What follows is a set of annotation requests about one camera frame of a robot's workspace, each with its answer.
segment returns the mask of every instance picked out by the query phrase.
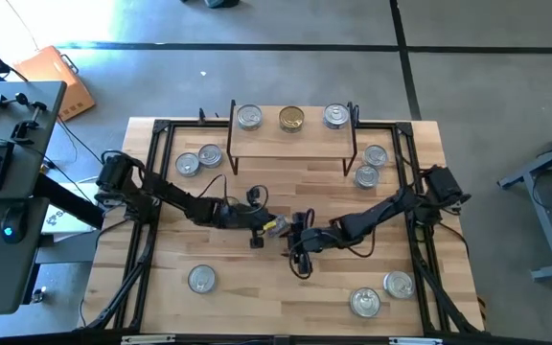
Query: silver tin can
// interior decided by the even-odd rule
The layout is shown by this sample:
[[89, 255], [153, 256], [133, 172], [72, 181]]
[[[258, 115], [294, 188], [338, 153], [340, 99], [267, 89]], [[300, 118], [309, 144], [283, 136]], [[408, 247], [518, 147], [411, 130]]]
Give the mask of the silver tin can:
[[244, 130], [255, 130], [263, 121], [263, 112], [254, 104], [243, 105], [238, 109], [238, 125]]
[[217, 285], [217, 274], [207, 264], [200, 264], [189, 273], [189, 288], [196, 293], [209, 293]]
[[385, 275], [382, 287], [395, 298], [408, 299], [414, 294], [412, 278], [404, 272], [393, 271]]
[[329, 104], [323, 110], [323, 123], [331, 129], [343, 128], [350, 117], [349, 109], [339, 103]]
[[380, 310], [380, 297], [369, 287], [363, 287], [351, 294], [351, 311], [357, 316], [374, 317]]
[[372, 189], [379, 184], [379, 180], [380, 173], [372, 166], [360, 166], [355, 172], [355, 185], [360, 189]]
[[194, 153], [182, 153], [176, 159], [176, 169], [185, 176], [191, 177], [199, 173], [199, 158]]
[[387, 151], [382, 146], [371, 145], [363, 152], [363, 162], [376, 169], [384, 167], [388, 160]]
[[204, 145], [199, 149], [199, 163], [206, 168], [216, 168], [222, 162], [222, 152], [220, 148], [214, 144]]

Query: black desk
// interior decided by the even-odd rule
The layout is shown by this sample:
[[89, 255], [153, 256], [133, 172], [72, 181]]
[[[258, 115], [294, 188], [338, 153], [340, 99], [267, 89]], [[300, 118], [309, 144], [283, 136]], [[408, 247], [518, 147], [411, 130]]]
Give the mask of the black desk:
[[[39, 128], [29, 132], [29, 138], [34, 141], [32, 145], [28, 145], [29, 148], [42, 153], [48, 148], [65, 88], [63, 81], [0, 82], [0, 92], [8, 99], [13, 99], [14, 94], [22, 92], [29, 102], [39, 101], [48, 106], [48, 110], [36, 119]], [[31, 120], [33, 115], [31, 108], [18, 103], [12, 103], [6, 109], [0, 108], [0, 139], [10, 139], [14, 125], [22, 120]], [[13, 160], [0, 191], [0, 199], [25, 198], [33, 193], [43, 158], [31, 149], [18, 145], [14, 147]]]
[[[41, 227], [49, 203], [76, 216], [78, 219], [101, 228], [102, 210], [59, 186], [46, 175], [39, 173], [42, 157], [57, 122], [65, 83], [62, 81], [0, 82], [0, 92], [8, 99], [22, 92], [30, 102], [40, 101], [48, 106], [37, 118], [39, 129], [30, 132], [34, 144], [27, 149], [16, 145], [10, 168], [0, 191], [0, 229], [5, 211], [18, 199], [28, 199], [29, 224], [27, 235], [18, 244], [6, 244], [0, 233], [0, 313], [11, 313], [21, 303], [27, 303], [35, 285], [39, 264], [35, 254], [39, 245]], [[9, 139], [15, 124], [29, 120], [33, 111], [23, 105], [10, 104], [0, 109], [0, 139]]]

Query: orange box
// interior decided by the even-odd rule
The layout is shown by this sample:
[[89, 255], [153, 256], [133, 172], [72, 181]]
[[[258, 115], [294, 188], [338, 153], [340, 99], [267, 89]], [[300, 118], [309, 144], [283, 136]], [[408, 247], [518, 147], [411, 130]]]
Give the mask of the orange box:
[[95, 105], [81, 79], [78, 68], [57, 48], [48, 46], [33, 57], [14, 64], [14, 68], [29, 81], [65, 81], [67, 89], [58, 115], [67, 121]]

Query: wooden tabletop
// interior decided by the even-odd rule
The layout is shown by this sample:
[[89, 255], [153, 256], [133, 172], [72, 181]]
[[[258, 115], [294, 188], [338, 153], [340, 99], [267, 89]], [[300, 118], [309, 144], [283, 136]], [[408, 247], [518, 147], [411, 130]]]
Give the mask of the wooden tabletop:
[[[124, 151], [141, 160], [148, 155], [153, 118], [131, 118]], [[421, 168], [445, 165], [440, 133], [435, 122], [413, 122]], [[244, 200], [245, 191], [255, 184], [269, 189], [268, 209], [290, 216], [309, 207], [316, 211], [315, 225], [329, 219], [364, 211], [398, 190], [393, 161], [393, 144], [386, 130], [357, 131], [359, 152], [378, 144], [386, 148], [390, 161], [380, 171], [376, 189], [362, 191], [353, 184], [353, 172], [342, 175], [340, 160], [292, 158], [243, 158], [240, 173], [234, 176], [225, 157], [220, 167], [203, 170], [195, 177], [180, 176], [175, 158], [185, 151], [197, 152], [205, 144], [226, 145], [226, 128], [179, 128], [174, 135], [168, 179], [197, 195], [217, 174], [225, 173], [230, 196]], [[360, 164], [354, 163], [353, 169]], [[213, 185], [207, 196], [222, 196], [222, 183]], [[121, 213], [108, 218], [104, 226], [118, 221]], [[461, 231], [456, 217], [443, 214], [444, 223]], [[94, 319], [121, 284], [131, 225], [102, 236], [84, 297], [84, 315]], [[310, 254], [314, 272], [302, 281], [289, 271], [280, 254], [284, 239], [265, 238], [265, 247], [250, 249], [250, 232], [198, 227], [173, 207], [161, 213], [156, 250], [150, 272], [144, 310], [143, 333], [177, 334], [312, 334], [312, 335], [419, 335], [422, 326], [416, 296], [396, 300], [382, 289], [382, 279], [393, 270], [412, 274], [403, 216], [394, 217], [377, 228], [376, 250], [361, 259], [347, 250], [331, 249]], [[443, 286], [461, 312], [477, 328], [482, 320], [470, 263], [464, 244], [449, 231], [436, 226], [434, 235]], [[370, 237], [356, 247], [370, 249]], [[190, 270], [210, 265], [217, 273], [217, 287], [210, 294], [196, 294], [187, 285]], [[358, 288], [379, 293], [378, 317], [353, 315], [349, 298]], [[434, 325], [439, 325], [435, 300], [428, 299]], [[135, 290], [127, 307], [132, 314]]]

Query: desk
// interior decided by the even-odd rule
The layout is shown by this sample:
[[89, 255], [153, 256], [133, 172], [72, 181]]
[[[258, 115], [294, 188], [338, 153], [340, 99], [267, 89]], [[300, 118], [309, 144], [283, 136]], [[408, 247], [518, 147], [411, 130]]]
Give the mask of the desk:
[[[45, 152], [57, 122], [65, 83], [62, 81], [0, 82], [0, 93], [13, 99], [24, 93], [29, 102], [46, 104], [36, 119], [39, 128], [30, 130], [32, 145], [15, 145], [10, 166], [0, 191], [0, 313], [12, 313], [27, 300], [37, 275], [35, 251], [46, 209], [52, 203], [95, 227], [102, 225], [102, 211], [88, 201], [68, 192], [55, 181], [39, 173], [42, 164], [40, 152]], [[9, 140], [14, 126], [31, 120], [34, 110], [18, 103], [0, 108], [0, 139]], [[6, 244], [1, 237], [1, 219], [11, 204], [33, 196], [29, 202], [27, 235], [17, 244]]]
[[[129, 120], [123, 150], [145, 160], [148, 154], [153, 120]], [[413, 123], [421, 168], [445, 164], [438, 126], [435, 122]], [[239, 175], [234, 176], [226, 162], [214, 170], [185, 178], [175, 170], [175, 158], [184, 151], [197, 151], [205, 144], [217, 144], [223, 151], [226, 128], [178, 128], [174, 134], [168, 179], [197, 195], [217, 174], [226, 173], [228, 194], [243, 199], [246, 189], [265, 184], [270, 191], [270, 213], [290, 216], [309, 207], [316, 210], [316, 225], [328, 219], [370, 206], [398, 190], [393, 161], [381, 171], [378, 188], [362, 191], [354, 187], [354, 174], [342, 176], [339, 161], [314, 161], [282, 158], [246, 158]], [[357, 145], [384, 146], [393, 159], [390, 133], [360, 129]], [[360, 164], [358, 158], [354, 169]], [[209, 196], [222, 196], [216, 183]], [[444, 223], [461, 231], [456, 217], [444, 215]], [[84, 297], [84, 315], [94, 319], [121, 284], [131, 225], [100, 239], [95, 262]], [[249, 231], [218, 230], [198, 227], [184, 219], [181, 212], [164, 206], [161, 212], [152, 270], [150, 271], [143, 333], [178, 334], [307, 334], [307, 335], [419, 335], [422, 334], [415, 299], [395, 300], [382, 289], [384, 275], [392, 270], [411, 272], [412, 264], [403, 216], [390, 219], [377, 229], [374, 255], [360, 259], [346, 250], [327, 250], [310, 254], [314, 273], [307, 281], [295, 278], [288, 262], [280, 254], [286, 248], [283, 239], [265, 238], [265, 248], [248, 247]], [[459, 310], [477, 328], [482, 320], [463, 243], [451, 233], [436, 227], [434, 237], [443, 286]], [[370, 249], [370, 237], [358, 246]], [[216, 291], [199, 295], [187, 286], [189, 271], [195, 265], [213, 267], [218, 276]], [[349, 309], [349, 297], [358, 288], [374, 288], [382, 307], [377, 318], [362, 319]], [[127, 304], [126, 324], [132, 315], [135, 290]], [[435, 300], [428, 294], [435, 325]]]

